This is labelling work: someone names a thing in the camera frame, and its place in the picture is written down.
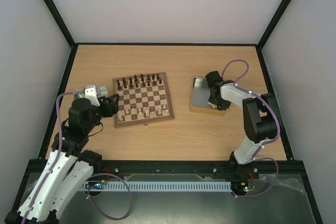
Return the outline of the gold metal tin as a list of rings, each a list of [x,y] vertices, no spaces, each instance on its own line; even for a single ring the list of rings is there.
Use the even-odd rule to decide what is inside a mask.
[[[190,111],[199,114],[223,116],[225,111],[213,109],[208,102],[210,91],[205,78],[195,77],[192,82]]]

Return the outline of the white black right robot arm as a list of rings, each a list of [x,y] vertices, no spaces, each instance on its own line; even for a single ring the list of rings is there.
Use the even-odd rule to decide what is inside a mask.
[[[230,174],[242,177],[247,172],[247,165],[255,161],[257,153],[280,138],[275,96],[271,93],[256,94],[232,80],[225,81],[218,71],[208,73],[205,78],[210,91],[208,101],[212,105],[220,111],[227,110],[231,104],[243,110],[245,138],[229,157]]]

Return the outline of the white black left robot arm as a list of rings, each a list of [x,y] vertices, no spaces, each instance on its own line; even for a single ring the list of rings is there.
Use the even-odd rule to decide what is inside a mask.
[[[87,95],[72,102],[35,187],[17,211],[7,214],[5,223],[59,222],[79,187],[101,168],[102,156],[83,147],[101,119],[117,114],[118,103],[118,94]]]

